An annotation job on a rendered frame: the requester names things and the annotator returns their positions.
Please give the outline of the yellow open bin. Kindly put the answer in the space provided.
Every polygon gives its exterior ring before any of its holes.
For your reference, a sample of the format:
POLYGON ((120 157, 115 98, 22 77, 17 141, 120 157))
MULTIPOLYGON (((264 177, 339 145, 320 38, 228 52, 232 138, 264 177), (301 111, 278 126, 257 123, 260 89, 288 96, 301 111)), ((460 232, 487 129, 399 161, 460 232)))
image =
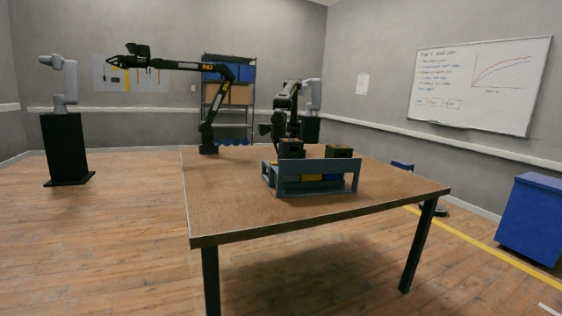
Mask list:
POLYGON ((299 175, 299 182, 307 181, 321 181, 322 174, 320 175, 299 175))

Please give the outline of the olive green case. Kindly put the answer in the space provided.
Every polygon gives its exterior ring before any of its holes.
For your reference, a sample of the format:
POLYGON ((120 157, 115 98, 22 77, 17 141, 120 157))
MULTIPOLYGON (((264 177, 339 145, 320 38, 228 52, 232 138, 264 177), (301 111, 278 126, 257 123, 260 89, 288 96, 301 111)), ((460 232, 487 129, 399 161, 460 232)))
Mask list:
POLYGON ((346 145, 326 144, 324 158, 352 158, 353 148, 346 145))

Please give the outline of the blue open bin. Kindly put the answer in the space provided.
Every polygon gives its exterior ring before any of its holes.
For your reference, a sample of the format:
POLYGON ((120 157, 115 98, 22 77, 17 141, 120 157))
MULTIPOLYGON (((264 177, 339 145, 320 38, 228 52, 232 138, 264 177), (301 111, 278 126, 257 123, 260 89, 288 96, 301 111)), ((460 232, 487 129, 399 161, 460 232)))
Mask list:
POLYGON ((339 180, 342 179, 342 174, 322 174, 322 181, 323 180, 339 180))

